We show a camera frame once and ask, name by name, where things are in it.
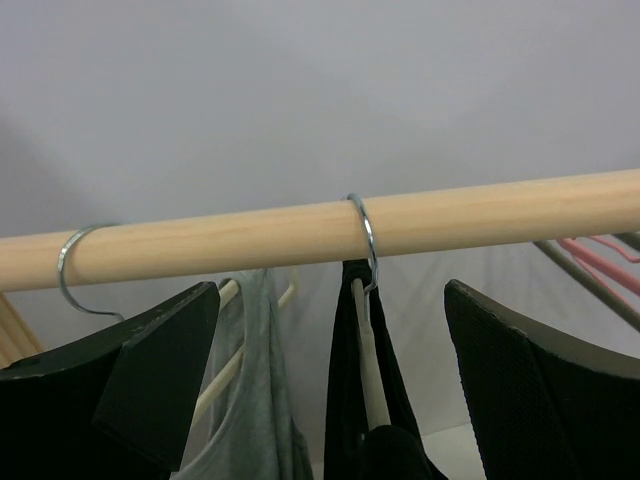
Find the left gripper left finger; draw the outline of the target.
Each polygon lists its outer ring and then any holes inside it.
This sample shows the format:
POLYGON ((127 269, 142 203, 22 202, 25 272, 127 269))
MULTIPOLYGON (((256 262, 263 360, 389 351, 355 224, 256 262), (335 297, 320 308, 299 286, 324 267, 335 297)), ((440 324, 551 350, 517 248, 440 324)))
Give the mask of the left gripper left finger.
POLYGON ((4 479, 168 479, 181 466, 219 313, 200 282, 1 371, 4 479))

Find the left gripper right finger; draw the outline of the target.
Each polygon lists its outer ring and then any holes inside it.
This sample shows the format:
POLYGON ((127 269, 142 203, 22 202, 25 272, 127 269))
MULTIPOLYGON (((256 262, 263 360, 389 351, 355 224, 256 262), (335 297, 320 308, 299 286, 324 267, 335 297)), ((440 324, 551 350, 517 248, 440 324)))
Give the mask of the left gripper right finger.
POLYGON ((489 479, 636 479, 639 361, 449 281, 444 306, 489 479))

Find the taupe hanger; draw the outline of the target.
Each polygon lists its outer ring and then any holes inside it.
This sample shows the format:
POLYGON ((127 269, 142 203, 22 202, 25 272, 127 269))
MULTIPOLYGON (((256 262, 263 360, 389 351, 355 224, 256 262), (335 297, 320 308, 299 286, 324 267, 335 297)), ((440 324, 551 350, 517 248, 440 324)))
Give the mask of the taupe hanger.
POLYGON ((561 248, 557 240, 534 241, 533 245, 634 330, 639 331, 639 312, 606 282, 609 278, 598 272, 590 273, 561 248))

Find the black tank top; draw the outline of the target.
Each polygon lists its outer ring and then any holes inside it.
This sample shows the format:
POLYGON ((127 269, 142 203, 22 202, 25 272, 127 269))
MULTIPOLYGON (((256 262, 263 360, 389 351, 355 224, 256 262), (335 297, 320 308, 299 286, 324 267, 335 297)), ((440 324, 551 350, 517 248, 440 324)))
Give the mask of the black tank top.
POLYGON ((425 453, 367 261, 343 263, 329 365, 326 479, 443 479, 425 453))

